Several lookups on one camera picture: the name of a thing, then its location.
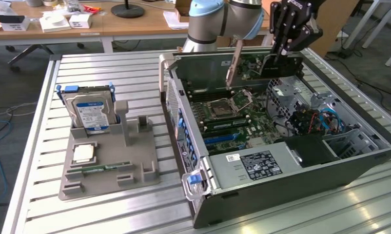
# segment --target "hard drive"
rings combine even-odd
[[[70,85],[62,91],[60,88],[58,85],[56,93],[68,109],[73,127],[85,128],[88,134],[109,132],[108,126],[117,123],[113,85],[96,87]]]

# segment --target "floor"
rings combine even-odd
[[[344,31],[350,33],[356,26],[360,17],[349,19]],[[145,51],[154,49],[173,49],[176,46],[181,46],[184,39],[168,39],[168,40],[142,40],[138,44],[137,41],[129,41],[126,43],[118,43],[118,47],[114,51],[125,51],[132,49]],[[81,53],[101,53],[102,46],[97,42],[85,43],[85,48],[78,49],[74,43],[50,45],[49,48],[57,54],[81,54]],[[17,52],[24,50],[25,46],[16,46]],[[391,29],[384,28],[372,45],[366,49],[356,47],[362,54],[358,58],[352,56],[348,59],[341,60],[349,67],[350,71],[356,74],[357,78],[374,86],[384,86],[391,88],[391,68],[384,66],[384,63],[391,56]],[[9,107],[25,102],[34,102],[40,95],[42,78],[45,75],[45,69],[48,65],[48,54],[42,50],[34,51],[26,58],[24,58],[17,65],[21,68],[21,72],[14,74],[6,67],[6,62],[14,56],[0,46],[0,107]],[[348,73],[344,66],[337,61],[329,61],[330,65],[340,71],[340,73],[354,82],[353,76]],[[362,85],[360,89],[365,94],[378,103],[380,95],[369,86]],[[391,96],[385,95],[384,104],[391,109]],[[20,108],[14,113],[25,113],[34,109],[34,106],[26,106]],[[0,120],[6,120],[9,116],[0,116]],[[5,176],[9,185],[9,191],[5,198],[0,203],[9,202],[12,188],[16,181],[18,165],[24,153],[30,122],[33,115],[13,117],[12,119],[12,132],[0,141],[0,160],[5,170]],[[0,176],[0,195],[2,192],[2,178]],[[6,206],[0,207],[0,231],[5,218]]]

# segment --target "side panel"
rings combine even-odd
[[[391,158],[391,151],[233,190],[202,201],[196,229],[268,209],[350,183],[369,168]]]

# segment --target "white box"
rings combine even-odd
[[[66,18],[62,15],[52,14],[38,19],[41,30],[44,33],[56,32],[70,29]]]
[[[92,24],[89,14],[72,15],[69,19],[69,24],[72,28],[89,28]]]
[[[341,46],[344,46],[345,44],[346,39],[348,39],[348,34],[340,31],[337,34],[336,41],[332,43],[328,52],[338,52],[341,49]]]
[[[0,24],[3,31],[25,31],[30,20],[25,16],[0,16]]]

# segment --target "motherboard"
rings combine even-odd
[[[262,96],[262,92],[244,87],[209,94],[204,100],[194,95],[189,97],[209,155],[272,144],[281,137],[265,111]]]

